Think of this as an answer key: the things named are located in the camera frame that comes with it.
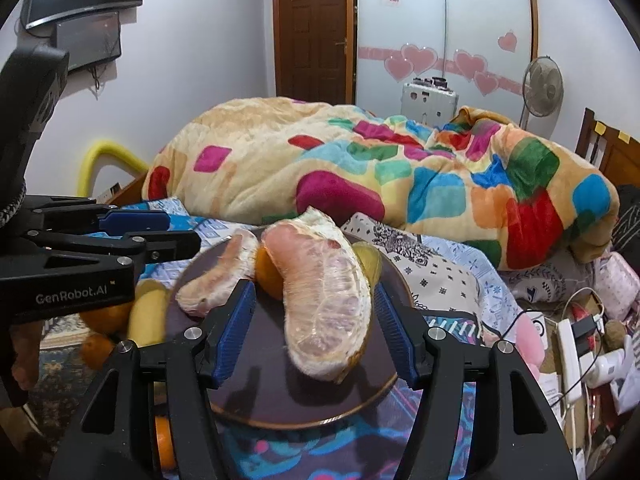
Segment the operator hand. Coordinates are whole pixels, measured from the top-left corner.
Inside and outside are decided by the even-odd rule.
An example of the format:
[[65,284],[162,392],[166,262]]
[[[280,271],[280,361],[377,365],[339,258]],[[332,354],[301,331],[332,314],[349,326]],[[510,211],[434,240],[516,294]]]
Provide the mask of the operator hand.
[[39,378],[39,350],[43,322],[14,326],[11,338],[16,352],[12,374],[23,390],[29,390]]

